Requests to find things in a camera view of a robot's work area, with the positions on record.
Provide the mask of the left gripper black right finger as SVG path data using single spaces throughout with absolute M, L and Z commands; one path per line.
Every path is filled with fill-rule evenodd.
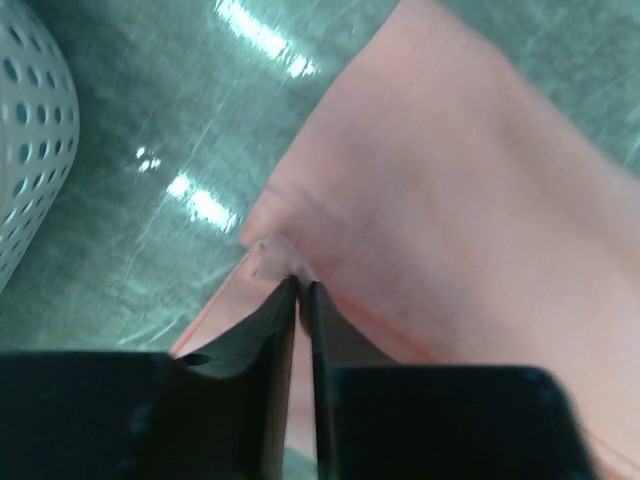
M 308 291 L 322 479 L 594 479 L 561 385 L 526 365 L 402 365 Z

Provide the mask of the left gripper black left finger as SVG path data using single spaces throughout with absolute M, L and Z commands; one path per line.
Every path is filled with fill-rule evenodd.
M 238 366 L 218 341 L 161 352 L 1 357 L 5 479 L 277 479 L 282 472 L 298 282 L 279 283 L 228 331 L 251 334 Z

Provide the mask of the salmon orange t shirt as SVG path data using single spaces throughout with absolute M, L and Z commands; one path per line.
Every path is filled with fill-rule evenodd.
M 408 363 L 533 364 L 607 479 L 639 475 L 639 182 L 437 1 L 402 1 L 333 83 L 173 346 L 285 276 Z

